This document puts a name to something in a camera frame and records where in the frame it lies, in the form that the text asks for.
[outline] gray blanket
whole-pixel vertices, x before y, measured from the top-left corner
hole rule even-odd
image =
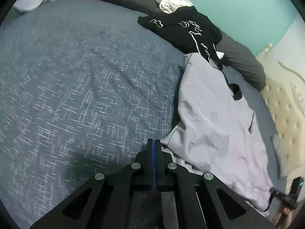
[[[58,0],[0,30],[0,198],[21,229],[179,122],[183,54],[139,16],[99,0]],[[257,90],[226,71],[257,112],[279,185],[270,113]]]

